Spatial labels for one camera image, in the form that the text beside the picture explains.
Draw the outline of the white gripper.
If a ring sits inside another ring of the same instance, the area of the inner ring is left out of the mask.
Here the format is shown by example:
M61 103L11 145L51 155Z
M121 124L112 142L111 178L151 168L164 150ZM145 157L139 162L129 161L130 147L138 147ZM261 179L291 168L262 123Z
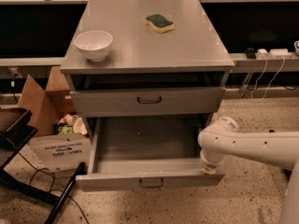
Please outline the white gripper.
M224 158L223 154L202 149L200 152L200 160L203 166L202 172L205 175L215 175L217 169L223 165Z

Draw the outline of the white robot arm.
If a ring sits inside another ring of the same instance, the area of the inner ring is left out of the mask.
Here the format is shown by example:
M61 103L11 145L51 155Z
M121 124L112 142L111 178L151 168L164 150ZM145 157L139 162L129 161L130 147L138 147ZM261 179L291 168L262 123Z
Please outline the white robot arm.
M299 132L240 133L236 121L221 117L198 135L200 158L216 169L226 155L280 166L292 172L278 224L299 223Z

